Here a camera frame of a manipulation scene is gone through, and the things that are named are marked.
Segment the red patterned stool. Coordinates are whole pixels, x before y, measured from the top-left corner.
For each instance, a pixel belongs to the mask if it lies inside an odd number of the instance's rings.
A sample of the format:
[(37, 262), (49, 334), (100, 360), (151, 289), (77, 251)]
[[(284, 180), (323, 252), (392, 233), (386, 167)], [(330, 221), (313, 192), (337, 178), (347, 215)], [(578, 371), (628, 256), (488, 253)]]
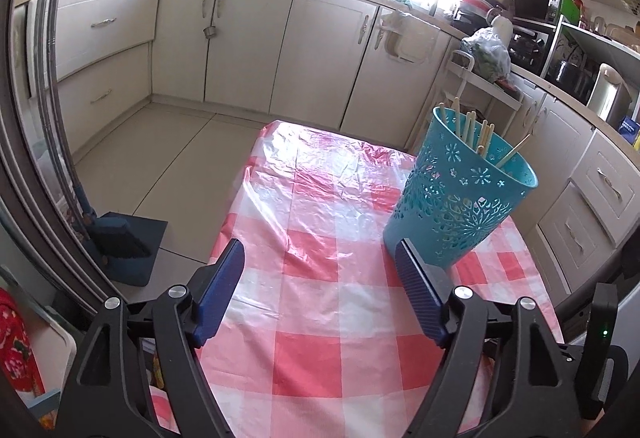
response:
[(15, 300), (4, 288), (0, 309), (1, 371), (21, 396), (36, 398), (44, 393), (43, 382), (24, 320)]

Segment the white hanging trash bin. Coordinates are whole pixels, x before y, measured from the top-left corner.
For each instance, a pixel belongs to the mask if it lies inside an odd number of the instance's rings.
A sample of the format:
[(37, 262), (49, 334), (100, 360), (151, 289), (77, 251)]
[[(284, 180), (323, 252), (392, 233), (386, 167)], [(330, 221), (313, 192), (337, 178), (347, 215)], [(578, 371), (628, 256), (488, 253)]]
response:
[(399, 11), (384, 14), (380, 27), (390, 56), (419, 64), (431, 57), (440, 32), (437, 26)]

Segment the wooden chopstick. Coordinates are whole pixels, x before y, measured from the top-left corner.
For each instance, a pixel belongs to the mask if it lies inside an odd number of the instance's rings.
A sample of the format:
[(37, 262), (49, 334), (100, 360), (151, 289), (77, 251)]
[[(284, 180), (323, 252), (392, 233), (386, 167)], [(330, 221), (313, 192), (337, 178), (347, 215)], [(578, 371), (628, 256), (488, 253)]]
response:
[(516, 154), (518, 154), (518, 152), (520, 152), (522, 150), (523, 146), (526, 146), (526, 143), (529, 142), (529, 139), (532, 138), (532, 134), (527, 134), (516, 146), (514, 146), (500, 161), (498, 161), (498, 163), (496, 164), (497, 168), (503, 168), (503, 166), (510, 160), (512, 160), (512, 158), (514, 158), (514, 156)]
[(439, 110), (439, 115), (440, 115), (440, 119), (442, 120), (442, 124), (447, 124), (447, 111), (446, 111), (446, 106), (444, 102), (439, 102), (438, 104), (438, 110)]
[(478, 135), (478, 139), (477, 139), (477, 145), (475, 149), (477, 154), (482, 154), (482, 151), (484, 150), (486, 132), (488, 131), (488, 128), (489, 128), (488, 121), (485, 118), (483, 120), (482, 126), (480, 126), (480, 134)]
[(475, 132), (475, 111), (469, 111), (465, 115), (465, 124), (463, 129), (463, 138), (462, 140), (465, 142), (467, 146), (472, 146), (473, 137)]
[(491, 143), (491, 138), (492, 138), (492, 135), (494, 134), (494, 130), (495, 130), (495, 125), (494, 124), (488, 124), (488, 125), (489, 125), (489, 128), (488, 128), (488, 131), (486, 132), (484, 150), (482, 151), (482, 154), (480, 154), (480, 156), (482, 158), (486, 158), (486, 156), (487, 156), (488, 148), (489, 148), (489, 145)]
[(454, 110), (454, 133), (458, 138), (461, 137), (461, 112), (460, 112), (460, 99), (458, 96), (452, 100), (452, 109)]

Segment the white electric kettle pot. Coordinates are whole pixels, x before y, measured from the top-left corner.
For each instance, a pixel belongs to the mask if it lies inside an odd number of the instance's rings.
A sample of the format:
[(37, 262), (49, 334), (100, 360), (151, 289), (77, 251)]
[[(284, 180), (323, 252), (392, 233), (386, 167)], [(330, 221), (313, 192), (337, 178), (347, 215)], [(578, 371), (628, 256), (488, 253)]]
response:
[(620, 128), (632, 103), (623, 77), (611, 65), (601, 63), (587, 108), (614, 129)]

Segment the white thermos jug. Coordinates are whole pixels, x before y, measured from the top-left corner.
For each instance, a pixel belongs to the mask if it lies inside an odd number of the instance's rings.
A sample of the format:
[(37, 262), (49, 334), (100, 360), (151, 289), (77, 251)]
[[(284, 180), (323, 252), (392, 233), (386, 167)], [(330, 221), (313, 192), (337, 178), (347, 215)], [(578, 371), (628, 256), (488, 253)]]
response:
[(503, 46), (509, 48), (513, 36), (513, 24), (506, 16), (495, 16), (491, 21), (491, 28), (499, 37)]

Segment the pink checkered tablecloth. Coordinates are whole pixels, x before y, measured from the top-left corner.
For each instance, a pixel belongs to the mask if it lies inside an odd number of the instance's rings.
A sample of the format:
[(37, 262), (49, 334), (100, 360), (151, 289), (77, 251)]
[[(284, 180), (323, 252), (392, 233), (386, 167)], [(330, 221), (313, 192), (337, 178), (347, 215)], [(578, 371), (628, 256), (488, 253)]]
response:
[(262, 128), (214, 245), (245, 267), (198, 352), (238, 437), (399, 437), (442, 353), (382, 232), (410, 155), (291, 123)]

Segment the blue dustpan with broom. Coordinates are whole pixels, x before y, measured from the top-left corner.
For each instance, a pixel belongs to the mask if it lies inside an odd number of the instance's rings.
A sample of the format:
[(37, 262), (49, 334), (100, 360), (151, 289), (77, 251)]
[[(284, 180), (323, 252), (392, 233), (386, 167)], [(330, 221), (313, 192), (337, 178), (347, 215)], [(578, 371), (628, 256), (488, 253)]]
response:
[(150, 236), (160, 236), (166, 229), (163, 221), (144, 221), (134, 216), (99, 216), (91, 206), (84, 186), (75, 168), (72, 151), (66, 136), (56, 69), (56, 20), (58, 1), (41, 0), (44, 5), (44, 31), (46, 32), (46, 62), (50, 111), (54, 144), (58, 148), (58, 162), (62, 172), (62, 189), (66, 203), (72, 212), (70, 226), (80, 236), (80, 242), (96, 263), (107, 267), (118, 262), (154, 262), (160, 246), (145, 241)]

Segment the plastic bag of vegetables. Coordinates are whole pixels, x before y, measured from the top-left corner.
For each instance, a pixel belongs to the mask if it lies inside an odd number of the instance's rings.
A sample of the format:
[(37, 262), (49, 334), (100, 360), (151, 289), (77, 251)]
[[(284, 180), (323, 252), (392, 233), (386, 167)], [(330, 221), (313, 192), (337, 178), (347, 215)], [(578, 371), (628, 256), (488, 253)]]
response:
[(509, 76), (509, 51), (493, 28), (480, 28), (473, 35), (465, 37), (460, 42), (460, 49), (473, 57), (473, 72), (489, 83)]

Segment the blue perforated plastic basket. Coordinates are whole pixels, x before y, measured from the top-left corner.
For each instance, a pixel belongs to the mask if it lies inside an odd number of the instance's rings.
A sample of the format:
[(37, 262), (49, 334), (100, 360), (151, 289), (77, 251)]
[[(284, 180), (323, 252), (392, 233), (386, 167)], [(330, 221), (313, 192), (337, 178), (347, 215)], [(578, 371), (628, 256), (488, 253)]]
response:
[(480, 124), (475, 122), (472, 146), (454, 133), (454, 110), (446, 108), (442, 124), (438, 106), (400, 198), (383, 231), (386, 250), (394, 254), (408, 239), (424, 262), (447, 269), (456, 264), (509, 217), (538, 187), (538, 178), (518, 152), (503, 168), (496, 164), (511, 149), (492, 135), (486, 158), (475, 149)]

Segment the white rolling shelf cart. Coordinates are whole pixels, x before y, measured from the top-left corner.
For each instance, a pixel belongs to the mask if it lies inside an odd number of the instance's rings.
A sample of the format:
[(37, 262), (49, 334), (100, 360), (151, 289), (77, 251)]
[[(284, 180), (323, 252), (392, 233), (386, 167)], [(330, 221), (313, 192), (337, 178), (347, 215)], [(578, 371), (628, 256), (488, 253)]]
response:
[(409, 153), (416, 154), (420, 149), (434, 106), (440, 102), (450, 104), (455, 98), (460, 100), (462, 110), (480, 106), (480, 115), (496, 125), (499, 135), (506, 135), (523, 105), (524, 94), (518, 88), (505, 90), (498, 84), (484, 80), (473, 72), (473, 63), (473, 59), (465, 52), (447, 49), (416, 124), (408, 135), (405, 149)]

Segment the wooden chopstick leftmost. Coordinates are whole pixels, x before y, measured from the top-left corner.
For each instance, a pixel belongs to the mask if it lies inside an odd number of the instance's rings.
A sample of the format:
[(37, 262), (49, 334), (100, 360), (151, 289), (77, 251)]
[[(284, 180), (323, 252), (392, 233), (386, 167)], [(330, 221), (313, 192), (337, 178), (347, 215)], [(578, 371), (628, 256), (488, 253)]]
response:
[(440, 115), (440, 119), (442, 120), (442, 124), (447, 124), (447, 111), (446, 111), (446, 106), (444, 102), (439, 102), (438, 104), (438, 110), (439, 110), (439, 115)]

